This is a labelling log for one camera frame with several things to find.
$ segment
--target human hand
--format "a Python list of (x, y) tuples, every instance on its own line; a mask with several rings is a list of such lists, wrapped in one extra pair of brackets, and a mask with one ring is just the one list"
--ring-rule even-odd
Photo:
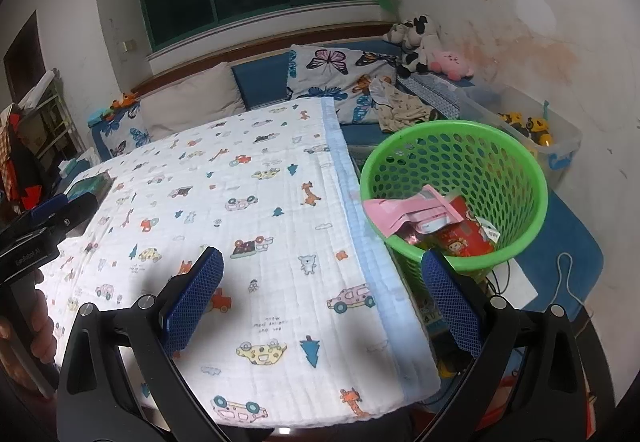
[[(44, 275), (40, 270), (35, 271), (35, 282), (42, 283)], [(43, 364), (53, 362), (58, 348), (58, 340), (53, 335), (53, 320), (47, 313), (47, 299), (41, 290), (36, 290), (36, 304), (31, 312), (31, 327), (34, 331), (34, 339), (31, 343), (31, 353), (40, 359)], [(15, 336), (11, 323), (0, 317), (0, 339), (9, 341)], [(29, 377), (29, 374), (20, 364), (8, 343), (0, 342), (0, 362), (7, 374), (22, 387), (32, 392), (37, 392), (38, 387)]]

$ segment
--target pink package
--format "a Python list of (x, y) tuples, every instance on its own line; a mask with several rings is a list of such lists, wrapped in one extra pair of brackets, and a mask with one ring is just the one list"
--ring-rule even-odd
[(463, 221), (463, 217), (430, 185), (404, 200), (372, 199), (363, 202), (369, 219), (385, 238), (409, 222), (417, 232), (428, 234), (448, 224)]

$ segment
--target window sill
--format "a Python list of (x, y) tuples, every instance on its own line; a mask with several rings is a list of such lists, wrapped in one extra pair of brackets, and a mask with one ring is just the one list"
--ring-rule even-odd
[(220, 25), (149, 54), (154, 74), (198, 57), (233, 47), (252, 39), (321, 26), (359, 21), (385, 21), (385, 13), (373, 0), (320, 3), (245, 18)]

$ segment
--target cartoon print blanket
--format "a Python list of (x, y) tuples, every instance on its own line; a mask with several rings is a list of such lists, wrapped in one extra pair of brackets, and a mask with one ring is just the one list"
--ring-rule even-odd
[[(338, 424), (438, 391), (428, 339), (362, 210), (333, 99), (193, 128), (81, 178), (104, 170), (117, 177), (110, 194), (43, 269), (58, 363), (80, 304), (128, 307), (212, 245), (222, 284), (174, 362), (214, 421)], [(153, 407), (139, 371), (130, 378)]]

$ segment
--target basket rim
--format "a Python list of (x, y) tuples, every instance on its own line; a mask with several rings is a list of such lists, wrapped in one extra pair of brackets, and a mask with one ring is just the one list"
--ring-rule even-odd
[[(428, 128), (429, 133), (447, 133), (444, 131), (440, 132), (439, 129), (447, 129), (449, 130), (448, 133), (457, 133), (450, 130), (452, 126), (459, 127), (461, 130), (467, 130), (467, 133), (472, 132), (474, 129), (482, 129), (483, 132), (493, 135), (497, 144), (502, 143), (509, 153), (516, 157), (519, 162), (522, 162), (524, 171), (532, 178), (532, 182), (534, 184), (534, 197), (539, 202), (538, 208), (536, 209), (527, 230), (509, 245), (502, 247), (495, 252), (482, 254), (481, 256), (470, 256), (464, 258), (459, 256), (446, 256), (447, 261), (457, 272), (465, 273), (499, 265), (500, 263), (504, 263), (520, 254), (529, 246), (533, 239), (535, 239), (542, 228), (543, 222), (545, 221), (546, 209), (548, 207), (548, 189), (546, 186), (545, 175), (542, 173), (542, 169), (533, 155), (529, 150), (527, 150), (527, 148), (517, 141), (516, 138), (512, 137), (508, 133), (504, 133), (502, 130), (494, 128), (493, 126), (470, 120), (434, 120), (431, 122), (415, 124), (387, 137), (376, 147), (374, 151), (371, 152), (365, 162), (360, 176), (360, 199), (364, 202), (364, 200), (375, 198), (371, 190), (372, 171), (374, 165), (378, 164), (377, 160), (379, 157), (382, 156), (387, 149), (391, 148), (396, 142), (404, 140), (405, 136), (413, 135), (416, 132), (416, 128)], [(385, 238), (371, 220), (369, 220), (369, 223), (374, 231), (376, 231), (376, 234), (378, 234), (395, 252), (413, 260), (414, 262), (420, 263), (422, 261), (422, 256), (425, 253), (423, 249), (415, 247), (414, 245), (409, 245), (395, 234)]]

